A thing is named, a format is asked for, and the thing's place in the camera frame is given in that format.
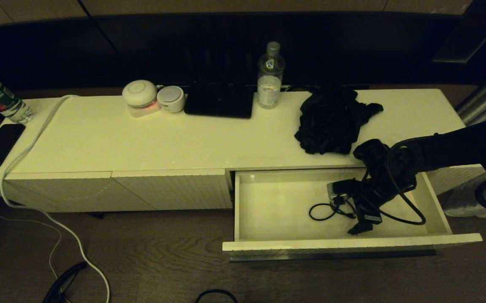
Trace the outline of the large white dome device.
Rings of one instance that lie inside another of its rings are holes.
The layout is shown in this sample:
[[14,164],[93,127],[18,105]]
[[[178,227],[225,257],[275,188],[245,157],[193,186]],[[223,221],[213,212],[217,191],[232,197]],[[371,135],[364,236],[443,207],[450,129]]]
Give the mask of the large white dome device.
[[121,95],[128,106],[141,109],[156,101],[157,87],[151,81],[136,80],[127,84]]

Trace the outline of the white drawer with black handle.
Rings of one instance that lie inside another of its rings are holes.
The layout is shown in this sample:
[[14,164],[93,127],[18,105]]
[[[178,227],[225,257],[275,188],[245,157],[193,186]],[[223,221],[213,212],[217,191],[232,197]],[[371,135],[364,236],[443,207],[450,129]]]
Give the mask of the white drawer with black handle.
[[454,234],[426,174],[407,197],[425,215],[423,226],[384,218],[372,231],[350,235],[356,221],[308,215],[329,201],[326,184],[362,178],[364,169],[239,171],[235,176],[235,239],[222,250],[232,262],[326,258],[401,258],[480,243],[479,233]]

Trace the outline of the black flat rectangular device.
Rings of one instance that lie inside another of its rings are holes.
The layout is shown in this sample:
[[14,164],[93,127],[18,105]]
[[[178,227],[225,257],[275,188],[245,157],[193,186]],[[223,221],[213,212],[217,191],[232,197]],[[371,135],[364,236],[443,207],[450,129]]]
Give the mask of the black flat rectangular device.
[[247,85],[193,85],[187,89],[184,112],[189,115],[249,119],[254,88]]

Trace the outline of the white base with pink light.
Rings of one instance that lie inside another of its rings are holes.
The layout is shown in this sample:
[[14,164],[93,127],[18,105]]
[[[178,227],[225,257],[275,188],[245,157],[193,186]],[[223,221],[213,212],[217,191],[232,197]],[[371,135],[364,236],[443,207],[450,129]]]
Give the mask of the white base with pink light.
[[146,115],[156,113],[161,109],[162,107],[157,101],[153,101],[145,107],[133,107],[131,105],[127,105],[128,112],[134,118],[145,117]]

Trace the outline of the clear bottle with grey cap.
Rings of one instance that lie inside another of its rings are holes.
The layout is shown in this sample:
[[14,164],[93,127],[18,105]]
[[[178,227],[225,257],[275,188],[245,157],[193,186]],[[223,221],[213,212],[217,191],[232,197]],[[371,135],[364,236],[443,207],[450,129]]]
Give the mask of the clear bottle with grey cap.
[[266,53],[258,61],[258,104],[264,109],[275,108],[280,99],[285,72],[285,59],[280,50],[280,43],[268,42]]

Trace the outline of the small white round speaker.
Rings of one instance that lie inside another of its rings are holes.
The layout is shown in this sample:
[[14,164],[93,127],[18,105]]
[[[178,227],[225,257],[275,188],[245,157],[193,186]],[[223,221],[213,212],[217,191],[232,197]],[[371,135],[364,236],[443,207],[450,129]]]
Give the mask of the small white round speaker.
[[166,86],[157,92],[157,101],[162,110],[178,113],[184,110],[187,96],[178,86]]

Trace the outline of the white low cabinet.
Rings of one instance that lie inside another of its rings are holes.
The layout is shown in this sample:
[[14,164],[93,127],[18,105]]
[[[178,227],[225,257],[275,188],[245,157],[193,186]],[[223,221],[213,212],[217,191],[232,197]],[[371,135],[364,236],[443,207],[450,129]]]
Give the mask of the white low cabinet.
[[308,154],[295,133],[308,92],[287,92],[250,119],[159,111],[129,114],[120,96],[26,100],[36,112],[0,167],[7,198],[51,213],[231,208],[232,171],[354,169],[352,154]]

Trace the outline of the black umbrella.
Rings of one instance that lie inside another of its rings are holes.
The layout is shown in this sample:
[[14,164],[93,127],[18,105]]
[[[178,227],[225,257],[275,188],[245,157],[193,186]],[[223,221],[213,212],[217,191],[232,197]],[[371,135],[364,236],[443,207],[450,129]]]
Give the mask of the black umbrella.
[[362,126],[384,110],[377,103],[359,102],[355,90],[341,85],[296,88],[311,94],[299,108],[299,128],[295,133],[300,147],[308,154],[349,154]]

